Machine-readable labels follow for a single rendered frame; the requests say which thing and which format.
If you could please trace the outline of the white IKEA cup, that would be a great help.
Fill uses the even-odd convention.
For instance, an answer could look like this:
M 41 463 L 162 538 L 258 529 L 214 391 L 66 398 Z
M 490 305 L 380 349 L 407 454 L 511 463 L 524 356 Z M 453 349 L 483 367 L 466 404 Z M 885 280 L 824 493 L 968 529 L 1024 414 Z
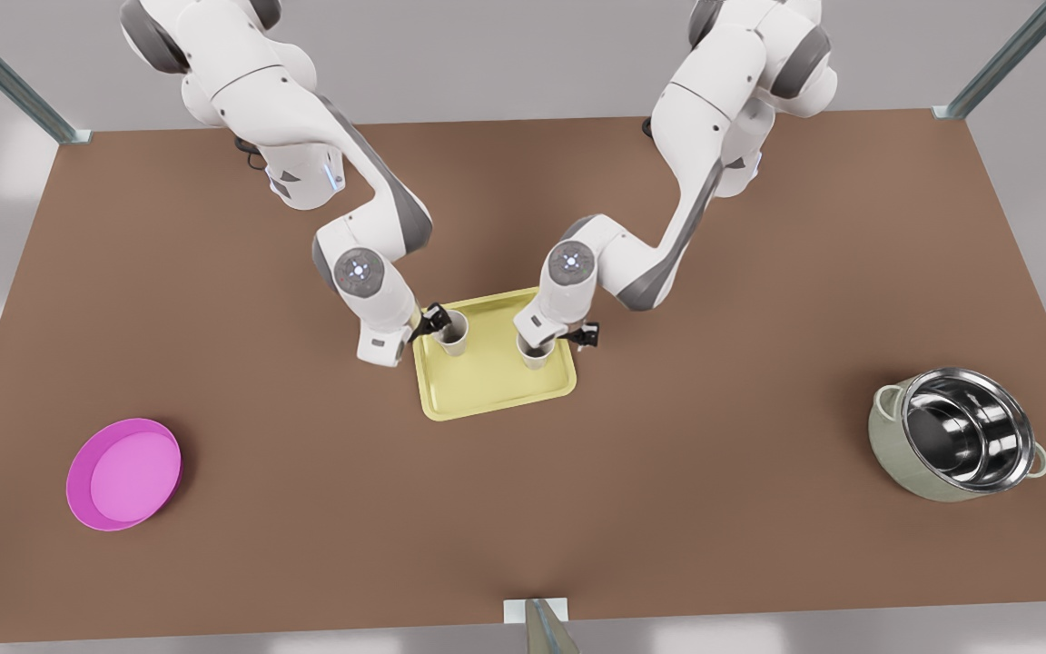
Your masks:
M 456 310 L 447 309 L 448 323 L 432 334 L 432 339 L 451 357 L 461 356 L 468 348 L 469 320 Z
M 555 351 L 556 341 L 548 339 L 540 346 L 531 346 L 522 335 L 518 334 L 516 347 L 518 347 L 519 355 L 522 356 L 522 361 L 529 370 L 540 370 L 547 364 L 548 356 L 551 356 L 551 353 Z

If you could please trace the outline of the yellow tray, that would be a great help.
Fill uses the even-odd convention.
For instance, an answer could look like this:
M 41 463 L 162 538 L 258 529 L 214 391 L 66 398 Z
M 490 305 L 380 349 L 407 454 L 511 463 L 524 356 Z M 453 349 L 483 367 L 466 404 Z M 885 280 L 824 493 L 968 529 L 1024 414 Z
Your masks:
M 448 311 L 464 314 L 465 351 L 449 355 L 431 336 L 412 343 L 423 412 L 436 421 L 469 418 L 547 401 L 573 392 L 576 364 L 565 341 L 531 369 L 516 344 L 514 316 L 531 302 L 536 287 L 468 301 L 449 302 Z

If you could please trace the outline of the pink plate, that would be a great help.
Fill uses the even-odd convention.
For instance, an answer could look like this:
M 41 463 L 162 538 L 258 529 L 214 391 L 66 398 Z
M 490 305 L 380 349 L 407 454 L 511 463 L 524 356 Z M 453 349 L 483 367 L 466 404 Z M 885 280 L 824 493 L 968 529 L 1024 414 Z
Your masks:
M 87 529 L 132 529 L 170 501 L 182 478 L 183 455 L 169 428 L 132 418 L 105 426 L 79 447 L 65 497 Z

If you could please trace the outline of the pale green steel pot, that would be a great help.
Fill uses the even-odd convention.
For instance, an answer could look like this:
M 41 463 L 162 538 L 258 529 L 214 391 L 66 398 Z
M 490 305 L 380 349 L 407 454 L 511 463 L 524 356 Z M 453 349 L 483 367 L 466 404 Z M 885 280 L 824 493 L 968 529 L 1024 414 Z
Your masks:
M 926 500 L 976 500 L 1046 475 L 1046 450 L 1020 403 L 960 367 L 877 389 L 868 438 L 893 481 Z

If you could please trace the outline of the silver frame post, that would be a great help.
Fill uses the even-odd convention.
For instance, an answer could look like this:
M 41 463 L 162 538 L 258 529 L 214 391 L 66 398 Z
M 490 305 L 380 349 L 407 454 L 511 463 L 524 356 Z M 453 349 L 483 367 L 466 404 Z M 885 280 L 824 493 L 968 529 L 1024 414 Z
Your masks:
M 931 108 L 935 120 L 963 121 L 980 106 L 1011 71 L 1034 50 L 1046 37 L 1046 0 L 1011 33 L 981 70 L 942 106 Z
M 0 57 L 0 92 L 58 144 L 89 144 L 93 133 L 72 127 Z
M 567 599 L 505 599 L 503 624 L 526 626 L 527 654 L 582 654 L 567 630 Z

